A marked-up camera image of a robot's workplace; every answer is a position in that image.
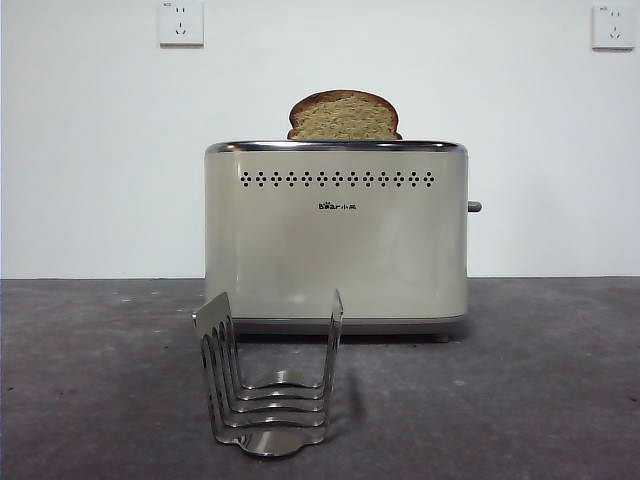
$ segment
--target electrical socket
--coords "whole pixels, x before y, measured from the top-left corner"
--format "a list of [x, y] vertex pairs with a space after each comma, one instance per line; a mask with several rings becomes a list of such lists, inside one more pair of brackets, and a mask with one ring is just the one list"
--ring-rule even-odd
[[591, 47], [631, 50], [636, 44], [636, 10], [626, 5], [597, 5], [592, 9]]
[[204, 46], [204, 6], [197, 1], [162, 2], [158, 6], [160, 46]]

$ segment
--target toaster chrome trim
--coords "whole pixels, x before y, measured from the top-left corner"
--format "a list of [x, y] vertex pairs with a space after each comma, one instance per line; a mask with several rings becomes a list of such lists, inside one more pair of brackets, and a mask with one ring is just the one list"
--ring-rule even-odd
[[459, 143], [436, 142], [431, 140], [358, 140], [358, 141], [307, 141], [266, 140], [216, 143], [207, 148], [209, 153], [223, 152], [286, 152], [286, 151], [371, 151], [391, 152], [466, 152]]

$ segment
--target gray concrete floor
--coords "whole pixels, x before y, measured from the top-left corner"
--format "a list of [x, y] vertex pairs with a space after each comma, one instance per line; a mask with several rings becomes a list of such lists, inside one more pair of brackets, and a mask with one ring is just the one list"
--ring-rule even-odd
[[[2, 478], [640, 478], [640, 278], [473, 279], [448, 344], [346, 339], [330, 438], [284, 460], [213, 439], [201, 280], [1, 287]], [[256, 375], [323, 354], [241, 348]]]

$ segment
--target toaster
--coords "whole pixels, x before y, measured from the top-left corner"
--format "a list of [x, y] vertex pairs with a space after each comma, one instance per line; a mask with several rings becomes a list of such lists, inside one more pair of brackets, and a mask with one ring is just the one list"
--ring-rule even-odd
[[467, 151], [438, 141], [251, 141], [205, 154], [205, 299], [241, 333], [447, 333], [467, 313]]

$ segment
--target bread slice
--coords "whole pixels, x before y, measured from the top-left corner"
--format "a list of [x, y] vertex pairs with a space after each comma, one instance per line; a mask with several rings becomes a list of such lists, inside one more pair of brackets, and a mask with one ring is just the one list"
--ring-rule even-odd
[[399, 140], [398, 113], [384, 98], [357, 90], [315, 93], [291, 109], [292, 140]]

